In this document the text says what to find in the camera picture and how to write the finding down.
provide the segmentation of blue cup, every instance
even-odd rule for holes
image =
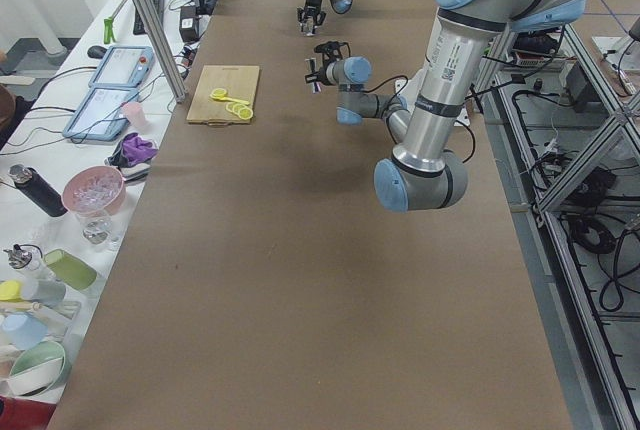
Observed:
[[[30,313],[8,315],[2,322],[2,331],[19,350],[28,350],[47,336],[47,326]]]

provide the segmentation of pink cup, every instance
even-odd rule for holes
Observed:
[[[122,106],[122,114],[125,116],[129,123],[138,130],[144,130],[147,128],[149,122],[142,110],[142,104],[140,102],[127,102]]]

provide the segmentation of green bowl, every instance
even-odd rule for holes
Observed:
[[[57,358],[62,358],[62,366],[60,368],[60,374],[58,375],[58,377],[46,388],[40,388],[36,392],[33,392],[29,395],[42,393],[54,387],[58,382],[60,382],[63,378],[63,375],[65,375],[68,370],[67,353],[64,347],[58,342],[40,342],[35,347],[22,352],[22,354],[13,363],[11,371],[9,372],[9,376],[11,377],[13,375],[17,375],[21,372],[35,367],[36,365],[48,362],[49,360],[55,360]]]

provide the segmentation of blue tablet case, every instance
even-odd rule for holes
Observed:
[[[122,115],[122,105],[137,99],[136,88],[93,86],[65,126],[62,136],[76,142],[115,140],[129,124]]]
[[[112,45],[102,57],[89,86],[135,88],[144,80],[153,59],[151,47]]]

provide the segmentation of floor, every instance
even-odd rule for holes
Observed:
[[[77,38],[62,38],[61,43],[71,51]],[[7,85],[15,95],[35,100],[42,86],[56,74],[61,62],[52,61],[35,38],[21,38],[7,52],[7,61],[0,66],[0,74],[35,78],[31,85]]]

